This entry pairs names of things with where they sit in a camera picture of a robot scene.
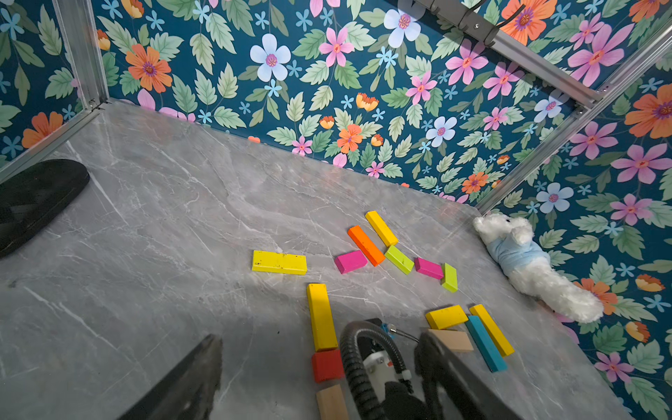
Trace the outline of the lime green square block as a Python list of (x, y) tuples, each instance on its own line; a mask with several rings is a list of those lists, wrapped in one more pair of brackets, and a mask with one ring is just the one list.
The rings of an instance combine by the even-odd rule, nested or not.
[(395, 245), (389, 246), (384, 255), (387, 260), (392, 262), (405, 275), (409, 275), (415, 267), (414, 262)]

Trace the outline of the natural wood block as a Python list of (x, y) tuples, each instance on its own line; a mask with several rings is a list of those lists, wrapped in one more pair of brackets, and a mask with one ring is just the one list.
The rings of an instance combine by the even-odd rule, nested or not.
[(348, 420), (348, 408), (341, 385), (336, 384), (316, 394), (321, 420)]
[(430, 329), (429, 332), (454, 353), (467, 353), (474, 351), (472, 341), (466, 332), (435, 329)]

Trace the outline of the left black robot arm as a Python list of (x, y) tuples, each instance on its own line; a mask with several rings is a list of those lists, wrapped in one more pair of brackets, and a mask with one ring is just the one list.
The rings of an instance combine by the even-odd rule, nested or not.
[[(349, 323), (341, 344), (327, 352), (344, 378), (362, 419), (516, 419), (437, 334), (427, 330), (416, 339), (415, 372), (423, 397), (411, 383), (390, 330), (369, 320)], [(222, 375), (222, 338), (209, 334), (138, 402), (124, 419), (208, 419)]]

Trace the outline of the small lime green block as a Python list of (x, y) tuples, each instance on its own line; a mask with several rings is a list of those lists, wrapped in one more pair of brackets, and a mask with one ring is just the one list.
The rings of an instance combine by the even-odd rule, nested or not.
[(448, 292), (457, 292), (459, 289), (457, 270), (450, 264), (443, 264), (442, 268), (444, 273), (441, 281), (442, 287)]

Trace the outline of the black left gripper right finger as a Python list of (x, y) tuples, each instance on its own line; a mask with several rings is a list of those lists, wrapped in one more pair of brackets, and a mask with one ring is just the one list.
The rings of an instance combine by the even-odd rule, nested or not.
[(520, 417), (431, 332), (420, 335), (414, 359), (416, 373), (422, 379), (428, 418), (446, 417), (439, 398), (440, 388), (464, 419)]

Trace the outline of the red block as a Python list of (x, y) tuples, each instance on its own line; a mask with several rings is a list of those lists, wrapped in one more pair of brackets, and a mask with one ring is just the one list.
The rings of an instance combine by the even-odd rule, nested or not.
[(317, 352), (311, 359), (315, 383), (340, 380), (345, 377), (341, 352), (338, 348)]

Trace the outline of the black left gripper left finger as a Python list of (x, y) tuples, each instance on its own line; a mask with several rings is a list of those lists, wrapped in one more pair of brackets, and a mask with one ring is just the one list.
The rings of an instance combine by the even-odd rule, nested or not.
[(122, 419), (208, 419), (221, 386), (222, 338), (209, 334)]

